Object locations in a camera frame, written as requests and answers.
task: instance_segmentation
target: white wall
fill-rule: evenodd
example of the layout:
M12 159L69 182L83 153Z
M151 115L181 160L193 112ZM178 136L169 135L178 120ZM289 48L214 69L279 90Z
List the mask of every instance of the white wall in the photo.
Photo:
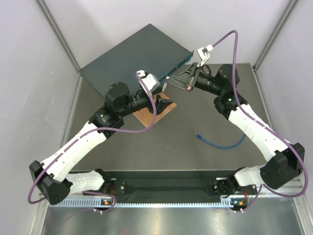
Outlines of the white wall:
M277 131L305 147L313 208L313 1L301 0L261 64L259 75Z
M25 235L28 166L58 149L78 75L34 0L0 1L2 235Z
M189 50L239 32L238 63L255 63L289 0L45 0L80 66L148 23ZM233 38L210 63L231 63Z

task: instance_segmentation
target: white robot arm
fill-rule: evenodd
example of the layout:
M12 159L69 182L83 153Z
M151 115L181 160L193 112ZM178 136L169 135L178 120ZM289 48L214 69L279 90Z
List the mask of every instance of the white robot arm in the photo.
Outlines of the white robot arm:
M143 70L138 71L137 74L142 78L141 81L146 85L147 91L144 88L140 89L130 97L126 84L113 84L106 94L105 105L95 112L78 134L49 158L42 162L34 161L29 166L34 181L46 170L37 187L50 204L57 204L73 193L99 190L106 186L105 182L110 179L101 169L87 173L70 173L70 171L93 148L114 133L110 130L94 131L95 129L99 127L119 129L124 124L122 117L145 107L152 111L147 93L160 92L161 89L158 90L160 83L154 75L147 74ZM156 101L157 114L173 103L171 100L162 99L159 95Z

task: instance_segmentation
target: gray tabletop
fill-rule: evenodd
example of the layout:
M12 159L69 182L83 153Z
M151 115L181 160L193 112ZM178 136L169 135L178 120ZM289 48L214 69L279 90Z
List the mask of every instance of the gray tabletop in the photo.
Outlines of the gray tabletop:
M244 214L218 208L117 208L103 215L79 211L49 208L42 235L304 234L290 198L259 198Z
M220 65L211 65L215 74ZM239 93L255 113L267 122L265 110L250 67L238 64ZM201 134L208 141L228 146L237 143L243 133L220 115L213 104L214 95L194 89L186 92L168 86L165 92L177 107L142 134L115 133L85 156L75 170L172 170L172 169L237 169L265 163L257 147L246 138L234 149L209 146L195 137ZM83 82L75 111L70 137L73 137L104 104L103 98ZM144 128L134 116L124 118L123 129Z

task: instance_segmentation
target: white connector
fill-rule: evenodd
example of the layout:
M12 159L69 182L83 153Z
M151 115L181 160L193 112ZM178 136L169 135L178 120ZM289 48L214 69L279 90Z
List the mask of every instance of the white connector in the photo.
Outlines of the white connector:
M137 74L139 77L141 77L144 84L147 86L148 90L152 93L154 92L159 86L160 82L158 81L157 77L153 74L146 75L146 72L144 70L137 71Z
M212 45L207 45L206 47L201 47L197 50L199 57L201 58L201 64L200 66L203 66L207 60L210 58L209 51L212 51L213 47Z

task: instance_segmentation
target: purple cable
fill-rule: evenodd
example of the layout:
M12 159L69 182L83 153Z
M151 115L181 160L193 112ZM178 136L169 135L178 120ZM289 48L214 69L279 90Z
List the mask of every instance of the purple cable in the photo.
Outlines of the purple cable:
M138 76L138 74L136 73L136 78L138 79L139 83L141 84L141 86L143 87L144 90L148 91L149 89L147 88L147 86L144 84L144 82L141 80L141 78ZM90 131L87 131L86 133L82 134L80 136L80 138L88 135L89 133L91 132L94 132L94 131L116 131L116 132L123 132L123 133L131 133L131 134L137 134L137 133L142 133L142 132L145 132L145 131L148 131L155 123L156 121L156 118L157 118L157 108L156 108L156 104L153 100L153 96L150 92L147 92L147 95L149 97L149 100L152 104L152 109L153 109L153 119L152 119L152 123L147 126L146 128L142 129L142 130L138 130L138 131L135 131L135 130L123 130L123 129L116 129L116 128L111 128L111 127L99 127L99 128L95 128L93 130L90 130ZM73 143L71 143L71 145L67 148L67 150L72 147L75 143L77 143L78 141L75 140ZM31 195L33 194L34 192L34 189L37 185L37 183L40 181L40 179L42 178L42 176L46 173L46 171L54 164L58 161L58 159L63 155L63 153L60 153L42 172L40 172L40 174L38 175L38 177L35 179L33 185L31 186L30 188L30 191L28 193L28 197L27 197L27 200L28 200L28 203L29 204L36 204L36 203L39 203L41 202L42 200L44 200L45 198L40 198L38 199L37 201L32 201L31 200Z
M257 192L257 194L255 195L254 199L252 200L252 202L246 207L243 209L243 211L245 212L246 210L248 210L248 208L250 208L255 202L256 202L256 199L260 196L260 193L262 191L262 185L260 185L260 188L259 188L259 191Z
M253 118L251 115L249 115L242 107L241 104L239 102L238 99L238 94L237 94L237 88L236 88L236 78L235 78L235 74L236 74L236 57L237 57L237 45L238 45L238 32L236 30L232 30L229 33L227 33L225 36L223 36L221 39L219 39L215 44L212 45L212 47L214 48L215 46L217 46L221 41L223 41L226 37L228 37L230 34L234 33L235 34L235 44L234 44L234 53L233 53L233 66L232 66L232 85L233 85L233 91L234 91L234 96L235 96L235 100L236 103L238 105L238 107L241 109L241 111L251 120L255 120L255 118ZM262 123L260 123L259 121L256 121L256 123L258 123L259 125L261 125L262 127L264 127L264 129L266 129L267 131L269 131L272 135L274 135L276 138L278 138L280 141L282 141L285 145L287 145L287 147L294 153L294 155L296 156L296 158L298 159L298 161L300 162L300 165L303 169L303 173L304 173L304 186L303 189L295 194L295 195L285 195L282 193L278 193L275 192L274 190L272 190L271 188L269 188L267 185L264 185L264 187L271 191L272 193L275 193L276 195L282 196L282 197L299 197L301 195L303 195L305 193L305 191L308 188L308 183L309 183L309 176L308 176L308 172L307 169L304 165L304 162L302 161L301 157L299 156L299 154L295 151L295 149L291 146L291 144L289 144L283 137L281 137L280 135L278 135L277 133L275 133L273 130L271 130L270 128L268 128L267 126L264 126Z
M91 191L85 191L84 193L88 193L88 194L92 194L92 195L101 195L101 196L110 197L110 198L113 200L113 204L112 204L112 206L111 206L110 208L108 208L107 210L102 211L102 212L104 212L104 213L107 213L107 212L111 211L111 210L115 207L115 205L116 205L116 203L117 203L117 199L116 199L114 196L109 195L109 194L99 193L99 192L91 192ZM82 210L79 210L79 211L73 213L72 215L70 215L68 218L66 218L66 219L65 219L61 224L59 224L57 227L53 227L53 226L52 226L51 217L50 217L50 218L49 218L49 225L50 225L50 228L52 228L53 230L57 230L57 229L59 229L61 226L63 226L65 223L67 223L70 219L72 219L74 216L80 214L81 212L93 211L93 210L94 210L93 208L84 208L84 209L82 209Z

